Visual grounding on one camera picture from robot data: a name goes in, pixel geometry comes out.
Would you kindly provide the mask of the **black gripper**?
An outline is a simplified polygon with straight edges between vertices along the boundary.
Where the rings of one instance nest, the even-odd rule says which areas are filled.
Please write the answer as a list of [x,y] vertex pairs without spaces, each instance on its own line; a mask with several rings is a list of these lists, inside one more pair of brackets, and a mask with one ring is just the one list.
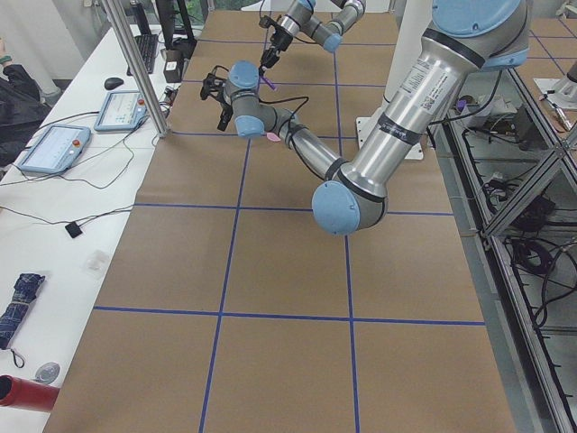
[[261,69],[270,69],[279,61],[279,53],[286,51],[293,41],[293,35],[279,24],[274,25],[274,33],[270,37],[271,48],[261,55]]
[[217,129],[221,132],[224,132],[233,117],[234,111],[232,106],[226,103],[224,100],[220,101],[219,104],[221,106],[222,111],[220,114]]

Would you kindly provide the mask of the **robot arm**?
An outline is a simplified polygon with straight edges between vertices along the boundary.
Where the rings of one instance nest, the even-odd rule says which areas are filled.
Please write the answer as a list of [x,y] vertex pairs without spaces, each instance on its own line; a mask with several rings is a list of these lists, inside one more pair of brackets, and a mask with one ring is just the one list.
[[421,37],[422,50],[380,114],[354,159],[325,147],[294,112],[267,106],[258,95],[265,69],[273,65],[299,33],[326,51],[335,51],[343,34],[365,11],[362,1],[342,1],[328,23],[314,15],[311,1],[296,1],[273,27],[261,64],[240,60],[227,78],[209,75],[201,91],[222,107],[220,127],[234,124],[242,138],[276,134],[321,180],[312,197],[315,221],[328,233],[348,235],[375,226],[388,206],[386,184],[426,128],[446,114],[447,101],[473,72],[510,69],[528,53],[532,5],[528,1],[435,1]]
[[268,15],[261,16],[259,26],[263,29],[272,27],[274,32],[270,37],[270,46],[261,55],[260,74],[273,68],[280,54],[289,48],[300,33],[322,46],[325,51],[334,53],[342,43],[343,35],[364,16],[366,2],[349,0],[333,1],[333,4],[340,8],[340,12],[326,23],[315,16],[316,1],[307,0],[293,1],[287,12],[276,19]]

